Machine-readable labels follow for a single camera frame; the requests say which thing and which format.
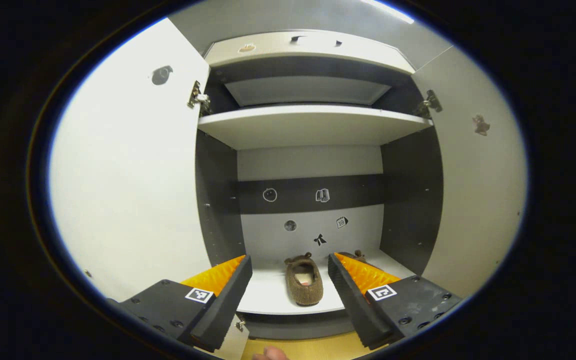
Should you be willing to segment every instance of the human hand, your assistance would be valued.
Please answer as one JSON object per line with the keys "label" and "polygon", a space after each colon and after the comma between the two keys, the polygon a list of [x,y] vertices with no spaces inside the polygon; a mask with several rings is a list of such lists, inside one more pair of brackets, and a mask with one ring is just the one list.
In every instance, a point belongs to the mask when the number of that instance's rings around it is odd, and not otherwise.
{"label": "human hand", "polygon": [[290,360],[283,350],[274,346],[263,348],[263,355],[256,353],[252,355],[252,360]]}

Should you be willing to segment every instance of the brown fuzzy slipper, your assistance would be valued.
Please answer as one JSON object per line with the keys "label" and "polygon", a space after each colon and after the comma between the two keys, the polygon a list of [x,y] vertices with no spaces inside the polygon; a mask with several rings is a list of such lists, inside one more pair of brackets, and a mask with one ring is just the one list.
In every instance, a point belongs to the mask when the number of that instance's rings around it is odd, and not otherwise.
{"label": "brown fuzzy slipper", "polygon": [[316,305],[324,296],[322,276],[311,256],[307,252],[284,260],[288,292],[297,305]]}

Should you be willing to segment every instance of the wooden floor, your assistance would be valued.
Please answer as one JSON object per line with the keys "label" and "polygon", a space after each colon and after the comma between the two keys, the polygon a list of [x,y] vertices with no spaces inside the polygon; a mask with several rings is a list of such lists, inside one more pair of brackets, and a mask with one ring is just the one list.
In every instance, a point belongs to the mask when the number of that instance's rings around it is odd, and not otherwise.
{"label": "wooden floor", "polygon": [[278,347],[290,360],[350,360],[372,353],[362,345],[356,332],[348,332],[309,340],[248,339],[241,359],[251,360],[254,354],[263,354],[265,346]]}

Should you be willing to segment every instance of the orange gripper pad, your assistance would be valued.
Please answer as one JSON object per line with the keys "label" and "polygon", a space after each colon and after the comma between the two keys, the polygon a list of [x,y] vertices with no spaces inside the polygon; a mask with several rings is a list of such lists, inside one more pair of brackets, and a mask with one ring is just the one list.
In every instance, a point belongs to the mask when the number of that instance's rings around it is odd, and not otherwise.
{"label": "orange gripper pad", "polygon": [[221,264],[215,265],[214,267],[207,269],[204,272],[198,273],[195,276],[186,278],[181,283],[187,285],[188,287],[194,287],[197,289],[208,290],[213,292],[215,296],[219,296],[222,292],[228,280],[231,279],[235,269],[240,266],[243,258],[246,255],[235,257],[234,259],[227,260]]}
{"label": "orange gripper pad", "polygon": [[357,285],[363,296],[366,296],[368,289],[374,289],[401,280],[397,276],[393,276],[372,265],[365,264],[340,253],[334,253],[334,256],[339,259],[339,262],[341,262],[346,271],[348,271],[348,274],[350,274],[354,284]]}

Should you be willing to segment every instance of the white shelf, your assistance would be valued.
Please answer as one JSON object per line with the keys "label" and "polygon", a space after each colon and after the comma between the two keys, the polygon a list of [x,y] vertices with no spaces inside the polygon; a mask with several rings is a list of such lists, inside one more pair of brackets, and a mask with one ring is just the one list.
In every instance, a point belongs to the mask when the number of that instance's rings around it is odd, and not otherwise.
{"label": "white shelf", "polygon": [[401,112],[344,105],[278,105],[203,116],[198,128],[235,150],[381,146],[433,125]]}
{"label": "white shelf", "polygon": [[373,39],[326,30],[262,32],[224,39],[212,44],[205,60],[211,68],[216,68],[244,60],[272,57],[347,59],[405,74],[415,72],[395,47]]}
{"label": "white shelf", "polygon": [[[398,278],[415,275],[379,249],[361,249],[370,264]],[[317,305],[297,305],[286,286],[286,265],[283,262],[258,263],[253,260],[252,278],[241,298],[238,312],[266,315],[304,315],[334,312],[344,309],[335,286],[328,275],[328,257],[313,259],[317,264],[324,286],[324,295]]]}

